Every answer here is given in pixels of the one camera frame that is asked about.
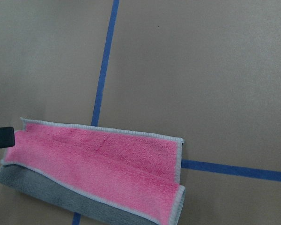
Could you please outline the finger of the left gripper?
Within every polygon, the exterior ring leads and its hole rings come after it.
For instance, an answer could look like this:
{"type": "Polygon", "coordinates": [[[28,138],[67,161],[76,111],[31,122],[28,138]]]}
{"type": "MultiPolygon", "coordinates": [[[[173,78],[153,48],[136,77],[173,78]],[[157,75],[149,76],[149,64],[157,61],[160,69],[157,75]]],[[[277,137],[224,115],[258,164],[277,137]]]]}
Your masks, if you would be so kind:
{"type": "Polygon", "coordinates": [[[0,149],[15,146],[13,127],[0,127],[0,149]]]}

